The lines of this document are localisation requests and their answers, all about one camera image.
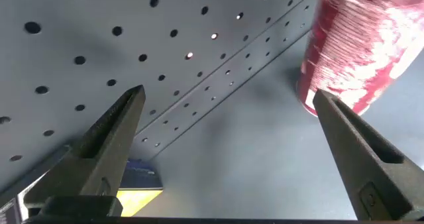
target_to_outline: red paper cup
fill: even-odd
[[[297,84],[316,115],[318,89],[362,114],[424,47],[424,0],[320,0]]]

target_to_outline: pegboard hole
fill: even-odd
[[[239,14],[236,16],[236,19],[237,19],[237,20],[240,20],[241,18],[243,18],[243,16],[244,16],[244,13],[243,13],[243,12],[241,12],[241,13],[239,13]]]
[[[41,85],[41,86],[35,88],[35,93],[40,94],[40,95],[48,93],[48,87],[46,87],[45,85]]]
[[[171,31],[170,36],[171,36],[171,38],[173,38],[173,37],[177,36],[177,34],[178,34],[178,30],[174,29],[174,30]]]
[[[50,137],[53,134],[54,134],[54,131],[53,130],[48,130],[48,131],[45,131],[42,135],[44,135],[45,137]]]
[[[141,54],[139,57],[138,57],[138,61],[140,61],[140,62],[144,62],[144,61],[146,61],[147,60],[147,55],[145,55],[145,54]]]
[[[85,63],[85,58],[83,56],[76,56],[74,58],[74,63],[77,65],[82,65]]]
[[[116,85],[117,81],[115,79],[110,79],[109,81],[107,81],[107,86],[114,86]]]
[[[13,155],[13,156],[9,159],[9,161],[10,161],[10,162],[18,161],[18,160],[20,160],[21,158],[22,158],[22,155]]]
[[[193,52],[187,53],[187,55],[186,55],[185,58],[186,58],[186,60],[189,60],[189,59],[193,58]]]
[[[155,8],[156,6],[158,6],[159,4],[159,0],[150,0],[150,6],[152,8]]]
[[[36,22],[27,22],[25,23],[24,28],[29,34],[38,34],[41,32],[41,26]]]
[[[9,123],[11,121],[12,121],[12,119],[10,117],[6,117],[6,116],[0,117],[0,125],[4,125],[4,124]]]
[[[203,8],[201,8],[201,14],[202,15],[206,15],[206,13],[209,11],[209,7],[208,6],[204,6]]]
[[[85,105],[77,105],[75,106],[76,111],[83,111],[85,109]]]
[[[115,36],[119,36],[122,34],[122,27],[120,26],[116,26],[114,28],[112,28],[112,34]]]

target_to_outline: pegboard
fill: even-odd
[[[128,88],[149,160],[311,27],[316,0],[0,0],[0,190]]]

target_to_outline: yellow object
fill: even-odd
[[[162,191],[163,190],[119,190],[117,198],[124,207],[121,216],[133,216]]]

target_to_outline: gray surface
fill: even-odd
[[[137,215],[356,219],[317,118],[295,96],[306,37],[155,159],[165,187]],[[424,168],[422,52],[364,118]]]
[[[164,115],[173,125],[155,126],[148,132],[150,148],[161,142],[153,153],[151,149],[145,152],[149,157],[154,155],[214,107],[204,107],[197,102],[202,99],[191,98],[194,88],[202,86],[213,72],[221,73],[219,68],[224,64],[234,66],[230,62],[233,55],[256,41],[302,0],[288,5],[289,1],[159,0],[152,8],[150,0],[0,0],[0,117],[12,118],[0,126],[0,190],[55,148],[79,138],[122,92],[138,84],[144,85],[147,98],[139,136],[145,136],[143,132]],[[293,35],[291,40],[297,39],[309,28],[314,4],[308,11],[291,15],[289,19],[297,24],[279,31]],[[209,7],[206,15],[201,14],[204,6]],[[244,17],[236,20],[240,12]],[[41,33],[27,34],[24,24],[29,21],[39,23]],[[112,35],[115,26],[123,28],[122,35]],[[178,29],[178,35],[171,38],[173,29]],[[215,32],[219,33],[218,39],[212,40]],[[281,39],[273,38],[278,45],[269,45],[269,57],[251,57],[256,69],[292,42],[284,44]],[[184,59],[188,52],[194,53],[191,60]],[[141,54],[147,54],[145,62],[138,61]],[[76,56],[85,56],[86,63],[75,65]],[[162,74],[165,80],[158,81]],[[235,82],[241,84],[251,74],[240,75]],[[117,84],[106,86],[110,79],[116,79]],[[216,83],[223,84],[223,79]],[[48,86],[50,91],[35,94],[40,85]],[[214,87],[215,102],[232,91]],[[190,109],[177,109],[179,115],[173,115],[172,109],[186,101],[190,101]],[[74,108],[79,104],[86,108],[76,112]],[[198,116],[191,116],[192,109],[199,110]],[[50,129],[55,133],[44,137],[43,132]],[[164,140],[155,140],[159,135]],[[141,158],[142,154],[142,147],[132,151],[133,157]],[[15,155],[23,158],[11,162],[9,159]]]
[[[313,22],[316,1],[303,0],[300,2],[276,21],[272,27],[205,78],[201,84],[174,104],[168,112],[157,118],[135,137],[130,156],[150,160],[254,73],[302,37]]]

